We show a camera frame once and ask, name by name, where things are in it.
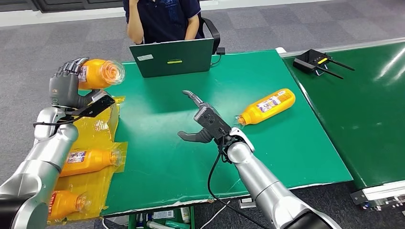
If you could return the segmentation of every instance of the dark blue shirt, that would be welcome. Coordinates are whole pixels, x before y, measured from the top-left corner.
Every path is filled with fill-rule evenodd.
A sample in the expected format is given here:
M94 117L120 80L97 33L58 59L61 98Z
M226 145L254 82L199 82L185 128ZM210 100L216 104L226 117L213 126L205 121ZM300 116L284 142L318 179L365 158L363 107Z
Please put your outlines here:
M129 0L123 0L129 22ZM138 12L145 43L184 40L188 19L201 11L198 0L139 0ZM196 39L202 38L199 33Z

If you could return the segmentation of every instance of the orange bottle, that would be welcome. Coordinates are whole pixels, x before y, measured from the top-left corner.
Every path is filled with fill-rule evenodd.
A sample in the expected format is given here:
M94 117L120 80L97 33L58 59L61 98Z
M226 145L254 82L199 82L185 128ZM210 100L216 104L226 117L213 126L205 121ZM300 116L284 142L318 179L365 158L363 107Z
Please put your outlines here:
M54 191L48 206L48 221L65 218L70 213L85 211L91 204L85 194L77 195L69 191Z
M287 110L295 103L295 95L287 88L280 89L258 100L235 117L235 123L242 125L258 124L278 113Z
M79 74L79 89L102 89L120 84L125 77L122 64L114 61L92 59L85 62Z
M121 152L119 150L92 149L70 152L60 177L95 172L110 165L121 165Z

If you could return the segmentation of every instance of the silver robot arm segment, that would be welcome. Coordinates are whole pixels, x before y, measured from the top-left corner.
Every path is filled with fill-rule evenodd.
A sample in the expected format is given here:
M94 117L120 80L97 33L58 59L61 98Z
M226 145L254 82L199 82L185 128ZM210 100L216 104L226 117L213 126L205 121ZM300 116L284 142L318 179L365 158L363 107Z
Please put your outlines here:
M332 218L311 208L288 190L253 155L255 149L241 130L233 127L229 135L244 140L229 146L229 160L238 170L252 199L277 229L341 229Z
M57 123L65 116L56 107L43 109L37 122ZM0 221L7 229L45 228L48 202L78 130L73 124L37 125L28 156L0 186Z

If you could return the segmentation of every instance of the gray carpet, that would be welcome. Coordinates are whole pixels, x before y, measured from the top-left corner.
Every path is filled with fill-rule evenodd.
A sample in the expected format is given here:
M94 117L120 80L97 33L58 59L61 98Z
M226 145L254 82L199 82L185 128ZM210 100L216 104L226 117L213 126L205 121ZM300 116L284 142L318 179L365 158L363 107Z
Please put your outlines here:
M297 51L405 37L403 0L333 0L203 11L202 15L217 26L220 46L227 52L279 46ZM133 60L129 45L125 18L0 27L1 183L14 172L32 146L31 123L49 105L48 81L57 68L80 56ZM344 184L308 188L302 193L307 202L336 216L346 225L344 228L404 227L398 210L378 214L355 210ZM330 203L336 208L326 208ZM197 207L199 222L206 221L218 207L217 204ZM228 210L221 215L208 228L254 228ZM93 222L64 228L93 228Z

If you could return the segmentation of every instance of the person's hand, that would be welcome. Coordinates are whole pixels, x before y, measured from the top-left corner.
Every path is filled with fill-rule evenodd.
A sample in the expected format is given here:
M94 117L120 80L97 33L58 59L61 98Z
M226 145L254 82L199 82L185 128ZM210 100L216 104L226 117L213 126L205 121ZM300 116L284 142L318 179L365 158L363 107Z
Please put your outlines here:
M136 6L138 4L139 0L129 0L129 5L130 6Z

